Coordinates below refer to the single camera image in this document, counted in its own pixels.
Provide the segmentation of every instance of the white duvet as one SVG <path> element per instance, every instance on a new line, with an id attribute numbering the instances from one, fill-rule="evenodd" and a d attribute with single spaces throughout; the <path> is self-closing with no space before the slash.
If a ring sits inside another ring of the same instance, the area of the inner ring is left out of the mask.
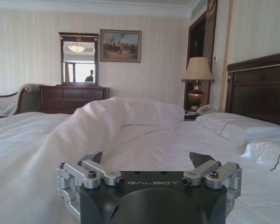
<path id="1" fill-rule="evenodd" d="M 77 223 L 57 195 L 58 165 L 103 151 L 108 168 L 159 170 L 183 116 L 175 105 L 110 98 L 70 118 L 28 113 L 0 119 L 0 224 Z"/>

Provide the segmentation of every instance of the pillowcase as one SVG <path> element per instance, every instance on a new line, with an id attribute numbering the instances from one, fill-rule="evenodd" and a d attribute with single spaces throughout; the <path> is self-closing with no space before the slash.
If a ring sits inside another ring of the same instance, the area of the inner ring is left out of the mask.
<path id="1" fill-rule="evenodd" d="M 280 173 L 280 139 L 259 139 L 246 146 L 243 157 L 251 158 L 270 171 Z"/>
<path id="2" fill-rule="evenodd" d="M 197 117 L 196 121 L 238 147 L 255 139 L 280 138 L 279 125 L 233 113 L 208 113 Z"/>
<path id="3" fill-rule="evenodd" d="M 7 108 L 5 109 L 5 111 L 3 112 L 3 114 L 5 116 L 9 116 L 9 114 L 11 113 L 11 111 L 13 111 L 13 109 L 16 107 L 16 103 L 17 103 L 17 98 L 14 99 L 14 101 L 7 106 Z"/>

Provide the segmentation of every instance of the framed painting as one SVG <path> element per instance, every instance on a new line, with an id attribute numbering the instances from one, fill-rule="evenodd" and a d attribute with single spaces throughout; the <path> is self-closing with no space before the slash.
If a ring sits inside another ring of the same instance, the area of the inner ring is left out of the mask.
<path id="1" fill-rule="evenodd" d="M 101 29 L 102 62 L 141 62 L 141 31 Z"/>

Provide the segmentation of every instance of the doorway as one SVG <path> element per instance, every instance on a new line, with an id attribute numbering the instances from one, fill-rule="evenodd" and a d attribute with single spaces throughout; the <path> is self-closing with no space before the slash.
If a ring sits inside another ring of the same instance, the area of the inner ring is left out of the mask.
<path id="1" fill-rule="evenodd" d="M 187 44 L 187 59 L 186 67 L 191 57 L 202 57 L 204 49 L 204 36 L 205 36 L 206 12 L 204 12 L 190 27 L 188 32 Z M 192 83 L 185 82 L 184 89 L 184 109 L 191 108 L 191 102 L 188 94 L 193 90 Z"/>

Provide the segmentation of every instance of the dark wood headboard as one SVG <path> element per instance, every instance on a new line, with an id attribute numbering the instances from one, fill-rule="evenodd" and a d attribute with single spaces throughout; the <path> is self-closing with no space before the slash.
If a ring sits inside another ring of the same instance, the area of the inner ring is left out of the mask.
<path id="1" fill-rule="evenodd" d="M 280 53 L 230 64 L 225 111 L 280 125 Z"/>

